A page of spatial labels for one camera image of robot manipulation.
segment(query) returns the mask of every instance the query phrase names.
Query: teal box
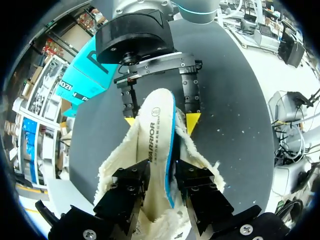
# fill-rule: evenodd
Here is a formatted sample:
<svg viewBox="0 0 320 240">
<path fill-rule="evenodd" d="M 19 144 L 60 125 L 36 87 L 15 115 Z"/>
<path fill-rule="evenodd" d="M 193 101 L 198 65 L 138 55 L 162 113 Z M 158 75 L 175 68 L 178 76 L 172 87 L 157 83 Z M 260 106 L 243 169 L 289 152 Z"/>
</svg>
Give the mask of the teal box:
<svg viewBox="0 0 320 240">
<path fill-rule="evenodd" d="M 94 36 L 75 56 L 55 93 L 73 105 L 80 105 L 109 88 L 117 66 L 97 62 Z"/>
<path fill-rule="evenodd" d="M 63 113 L 66 117 L 74 118 L 77 115 L 78 106 L 72 104 L 71 107 Z"/>
</svg>

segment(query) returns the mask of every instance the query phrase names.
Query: gray tabletop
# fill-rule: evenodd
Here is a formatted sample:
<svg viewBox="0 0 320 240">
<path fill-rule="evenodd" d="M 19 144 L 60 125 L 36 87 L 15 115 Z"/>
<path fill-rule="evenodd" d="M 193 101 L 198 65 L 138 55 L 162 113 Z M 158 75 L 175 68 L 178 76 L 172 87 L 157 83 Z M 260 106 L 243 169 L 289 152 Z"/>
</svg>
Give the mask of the gray tabletop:
<svg viewBox="0 0 320 240">
<path fill-rule="evenodd" d="M 224 195 L 239 213 L 253 204 L 267 206 L 274 167 L 273 133 L 265 98 L 247 60 L 215 23 L 170 22 L 174 46 L 203 61 L 198 73 L 201 117 L 192 139 L 212 164 L 220 161 Z M 158 88 L 171 90 L 184 109 L 177 70 L 143 77 L 135 85 L 138 103 Z M 122 142 L 129 125 L 122 113 L 120 90 L 108 91 L 79 106 L 70 150 L 70 180 L 93 202 L 98 168 Z"/>
</svg>

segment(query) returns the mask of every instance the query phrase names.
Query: wall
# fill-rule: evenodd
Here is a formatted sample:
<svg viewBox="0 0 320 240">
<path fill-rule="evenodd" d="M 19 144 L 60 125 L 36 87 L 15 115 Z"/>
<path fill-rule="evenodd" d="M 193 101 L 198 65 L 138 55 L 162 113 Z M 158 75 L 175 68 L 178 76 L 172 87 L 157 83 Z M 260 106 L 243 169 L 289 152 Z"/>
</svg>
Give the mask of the wall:
<svg viewBox="0 0 320 240">
<path fill-rule="evenodd" d="M 64 41 L 72 45 L 75 49 L 80 51 L 82 47 L 91 39 L 91 36 L 86 33 L 79 25 L 73 26 L 69 31 L 67 31 L 62 37 Z M 69 54 L 67 51 L 63 50 L 63 58 L 69 61 L 70 63 L 74 57 Z"/>
</svg>

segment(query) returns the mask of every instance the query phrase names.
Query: bolt head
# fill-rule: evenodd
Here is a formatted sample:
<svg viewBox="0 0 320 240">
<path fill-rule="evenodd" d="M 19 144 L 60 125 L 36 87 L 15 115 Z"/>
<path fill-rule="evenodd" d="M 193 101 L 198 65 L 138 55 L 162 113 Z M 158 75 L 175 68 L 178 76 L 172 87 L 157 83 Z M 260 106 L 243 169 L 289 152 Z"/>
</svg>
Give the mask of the bolt head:
<svg viewBox="0 0 320 240">
<path fill-rule="evenodd" d="M 191 188 L 191 190 L 194 191 L 194 192 L 197 192 L 197 191 L 199 191 L 199 187 L 193 186 L 193 187 Z"/>
<path fill-rule="evenodd" d="M 240 233 L 244 236 L 248 236 L 253 232 L 254 228 L 249 225 L 249 224 L 245 224 L 240 228 Z"/>
<path fill-rule="evenodd" d="M 112 183 L 111 185 L 110 185 L 110 188 L 111 189 L 116 189 L 118 187 L 118 184 L 117 183 Z"/>
<path fill-rule="evenodd" d="M 135 188 L 133 187 L 133 186 L 128 186 L 128 191 L 130 191 L 130 192 L 132 192 L 132 191 L 134 191 L 135 190 Z"/>
<path fill-rule="evenodd" d="M 96 240 L 97 239 L 96 232 L 91 229 L 85 230 L 82 235 L 85 240 Z"/>
</svg>

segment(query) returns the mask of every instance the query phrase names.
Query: white fleece boot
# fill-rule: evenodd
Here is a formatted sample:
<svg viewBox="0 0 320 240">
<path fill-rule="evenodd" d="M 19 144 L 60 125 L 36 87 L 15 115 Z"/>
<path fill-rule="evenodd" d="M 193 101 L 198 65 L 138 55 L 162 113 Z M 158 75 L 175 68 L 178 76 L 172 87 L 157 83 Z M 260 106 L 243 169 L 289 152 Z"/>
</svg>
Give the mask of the white fleece boot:
<svg viewBox="0 0 320 240">
<path fill-rule="evenodd" d="M 225 182 L 216 163 L 212 166 L 187 134 L 184 114 L 175 106 L 175 98 L 167 89 L 157 89 L 145 99 L 138 116 L 123 142 L 99 168 L 98 189 L 94 205 L 109 190 L 112 175 L 118 168 L 128 168 L 150 160 L 150 181 L 143 207 L 138 216 L 133 240 L 185 240 L 191 224 L 183 205 L 175 178 L 169 182 L 169 169 L 174 133 L 181 137 L 180 158 L 199 168 L 208 168 L 214 183 L 223 192 Z"/>
</svg>

